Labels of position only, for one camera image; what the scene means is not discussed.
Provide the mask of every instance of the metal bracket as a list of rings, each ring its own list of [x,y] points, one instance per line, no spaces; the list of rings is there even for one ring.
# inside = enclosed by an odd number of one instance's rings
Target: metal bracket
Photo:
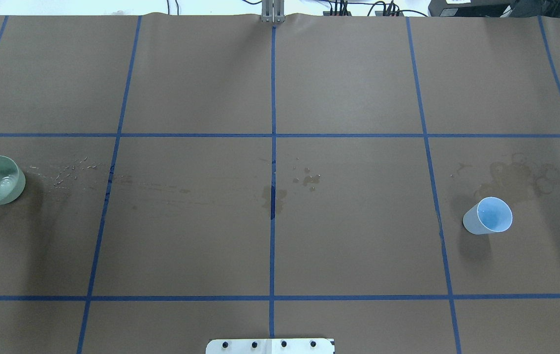
[[[262,0],[262,22],[284,22],[284,0]]]

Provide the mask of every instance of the white plastic mount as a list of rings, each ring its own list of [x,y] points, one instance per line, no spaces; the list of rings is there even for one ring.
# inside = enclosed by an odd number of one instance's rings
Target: white plastic mount
[[[335,340],[286,338],[264,340],[212,340],[206,354],[334,354]]]

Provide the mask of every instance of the black box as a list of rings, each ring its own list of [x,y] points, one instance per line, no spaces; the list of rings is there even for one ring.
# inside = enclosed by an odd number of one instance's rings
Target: black box
[[[441,17],[501,17],[509,4],[509,0],[470,0],[466,4],[461,2],[449,4],[446,0],[431,0],[429,14]]]

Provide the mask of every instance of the gray metal hinge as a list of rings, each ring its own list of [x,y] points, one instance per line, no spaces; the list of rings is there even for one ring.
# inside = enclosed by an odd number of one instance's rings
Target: gray metal hinge
[[[262,0],[262,22],[284,22],[284,0]]]

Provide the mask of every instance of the white bracket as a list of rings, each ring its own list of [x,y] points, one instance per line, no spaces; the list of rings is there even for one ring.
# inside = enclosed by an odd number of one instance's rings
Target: white bracket
[[[262,22],[284,22],[284,0],[262,0]]]
[[[293,338],[264,340],[213,340],[206,354],[335,354],[335,340]]]

